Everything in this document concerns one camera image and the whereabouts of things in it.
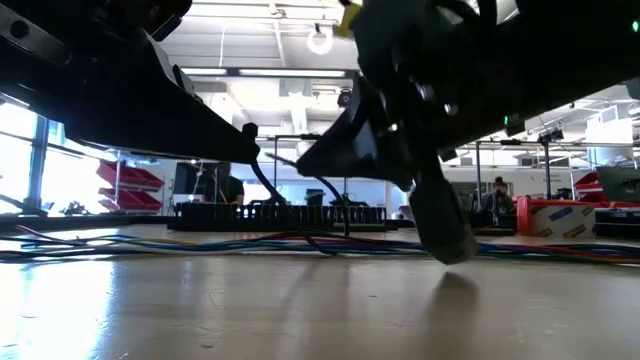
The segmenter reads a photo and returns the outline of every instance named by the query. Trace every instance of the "workbench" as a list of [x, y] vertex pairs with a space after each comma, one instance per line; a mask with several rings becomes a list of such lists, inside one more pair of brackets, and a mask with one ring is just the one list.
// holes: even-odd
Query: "workbench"
[[[190, 241], [255, 235], [161, 225], [54, 235], [114, 232]], [[417, 241], [412, 230], [370, 236]], [[0, 359], [602, 360], [640, 353], [640, 269], [633, 266], [144, 255], [0, 264], [0, 279]]]

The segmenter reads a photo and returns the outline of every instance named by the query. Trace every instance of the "screw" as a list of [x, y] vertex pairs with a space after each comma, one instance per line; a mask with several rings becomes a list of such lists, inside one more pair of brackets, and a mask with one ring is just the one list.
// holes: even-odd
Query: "screw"
[[436, 95], [431, 85], [416, 84], [416, 88], [418, 89], [418, 93], [420, 94], [420, 97], [422, 97], [422, 100], [424, 101], [433, 100], [433, 98]]
[[445, 104], [444, 112], [446, 112], [449, 116], [456, 116], [458, 115], [458, 106], [454, 104]]

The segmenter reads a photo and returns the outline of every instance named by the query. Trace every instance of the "red shelf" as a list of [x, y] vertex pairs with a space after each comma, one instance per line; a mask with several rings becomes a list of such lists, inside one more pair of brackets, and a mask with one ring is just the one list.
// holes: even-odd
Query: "red shelf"
[[[110, 199], [115, 199], [114, 189], [100, 189], [99, 193]], [[130, 212], [158, 212], [162, 203], [144, 191], [120, 190], [118, 206], [121, 210]]]
[[[99, 193], [115, 201], [116, 179], [118, 177], [117, 163], [103, 160], [96, 173], [113, 187], [112, 189], [102, 188]], [[110, 208], [111, 211], [157, 213], [162, 210], [162, 203], [147, 193], [158, 192], [164, 186], [162, 180], [147, 170], [132, 168], [124, 164], [120, 164], [119, 180], [117, 206]]]
[[[115, 162], [101, 161], [96, 173], [111, 186], [116, 187], [118, 165]], [[162, 180], [147, 170], [120, 165], [120, 181], [118, 183], [120, 189], [157, 192], [163, 185]]]

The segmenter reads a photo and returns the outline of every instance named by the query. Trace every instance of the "computer screen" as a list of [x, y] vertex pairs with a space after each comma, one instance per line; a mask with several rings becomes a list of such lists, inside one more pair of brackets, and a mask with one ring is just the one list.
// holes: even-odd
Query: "computer screen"
[[596, 170], [607, 201], [640, 203], [640, 170], [616, 166]]

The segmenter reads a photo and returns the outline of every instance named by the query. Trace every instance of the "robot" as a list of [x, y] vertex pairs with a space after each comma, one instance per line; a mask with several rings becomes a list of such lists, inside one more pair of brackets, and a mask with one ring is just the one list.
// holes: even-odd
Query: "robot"
[[[461, 0], [366, 1], [349, 23], [363, 76], [298, 171], [411, 191], [424, 247], [446, 264], [470, 258], [475, 239], [439, 157], [640, 73], [639, 1], [516, 3], [498, 24], [495, 0], [478, 0], [479, 13]], [[84, 144], [253, 164], [251, 136], [198, 101], [157, 45], [190, 6], [0, 0], [0, 93]]]

